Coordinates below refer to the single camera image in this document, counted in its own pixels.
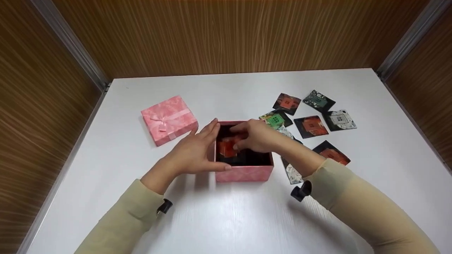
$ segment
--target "woman's left hand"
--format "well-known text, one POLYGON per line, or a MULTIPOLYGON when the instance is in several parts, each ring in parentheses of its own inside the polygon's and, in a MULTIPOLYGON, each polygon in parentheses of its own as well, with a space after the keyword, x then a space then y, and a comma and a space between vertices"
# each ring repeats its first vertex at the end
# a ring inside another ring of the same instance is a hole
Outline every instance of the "woman's left hand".
POLYGON ((231 166, 207 160, 207 150, 220 130, 218 119, 213 119, 198 134, 193 129, 165 157, 160 159, 141 179, 149 189, 163 194, 175 177, 208 171, 225 171, 231 166))

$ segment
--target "wrist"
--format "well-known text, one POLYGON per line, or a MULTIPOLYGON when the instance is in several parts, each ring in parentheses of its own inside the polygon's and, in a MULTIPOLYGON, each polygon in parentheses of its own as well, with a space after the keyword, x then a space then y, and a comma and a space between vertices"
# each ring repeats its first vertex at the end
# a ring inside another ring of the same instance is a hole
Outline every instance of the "wrist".
POLYGON ((272 152, 275 152, 284 157, 284 154, 286 154, 286 151, 287 151, 287 144, 288 144, 288 142, 291 142, 291 141, 294 141, 294 140, 281 134, 281 136, 279 136, 275 139, 275 142, 273 143, 273 146, 272 146, 272 152))
POLYGON ((171 160, 160 159, 142 178, 141 183, 151 191, 163 195, 179 175, 171 160))

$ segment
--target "ribbon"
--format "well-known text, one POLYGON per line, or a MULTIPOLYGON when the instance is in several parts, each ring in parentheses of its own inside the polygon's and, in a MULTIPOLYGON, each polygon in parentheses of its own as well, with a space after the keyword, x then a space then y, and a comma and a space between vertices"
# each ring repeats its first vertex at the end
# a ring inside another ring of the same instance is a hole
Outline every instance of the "ribbon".
POLYGON ((166 116, 165 111, 162 110, 162 108, 159 105, 159 108, 156 111, 150 113, 149 119, 154 122, 149 125, 149 129, 158 126, 160 132, 167 132, 169 139, 173 140, 176 138, 176 135, 174 134, 173 125, 179 123, 178 121, 175 121, 175 119, 188 113, 190 113, 190 109, 186 108, 170 116, 166 116))

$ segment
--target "white tabletop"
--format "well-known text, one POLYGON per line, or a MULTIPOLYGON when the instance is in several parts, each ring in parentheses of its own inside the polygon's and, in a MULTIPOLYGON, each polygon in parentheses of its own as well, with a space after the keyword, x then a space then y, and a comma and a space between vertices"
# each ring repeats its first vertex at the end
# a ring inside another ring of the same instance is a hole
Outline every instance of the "white tabletop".
MULTIPOLYGON (((117 201, 181 139, 156 147, 140 111, 181 95, 204 126, 214 117, 247 120, 272 110, 283 92, 313 89, 346 109, 356 130, 302 139, 328 140, 349 168, 375 185, 425 231, 441 252, 452 249, 452 177, 371 69, 115 79, 37 233, 29 254, 73 253, 117 201)), ((295 118, 319 115, 305 104, 295 118)), ((174 203, 135 253, 365 253, 369 246, 311 197, 290 197, 280 157, 264 183, 216 183, 213 173, 178 177, 174 203)))

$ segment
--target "wood grain panel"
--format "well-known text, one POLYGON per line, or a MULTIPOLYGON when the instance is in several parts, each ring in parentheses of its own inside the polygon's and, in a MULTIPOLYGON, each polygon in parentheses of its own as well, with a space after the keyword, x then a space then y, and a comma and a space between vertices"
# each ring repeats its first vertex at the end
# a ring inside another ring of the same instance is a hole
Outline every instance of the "wood grain panel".
POLYGON ((428 0, 54 0, 108 78, 378 68, 428 0))
POLYGON ((0 253, 16 253, 100 92, 29 1, 0 3, 0 253))
POLYGON ((452 168, 452 7, 387 84, 452 168))

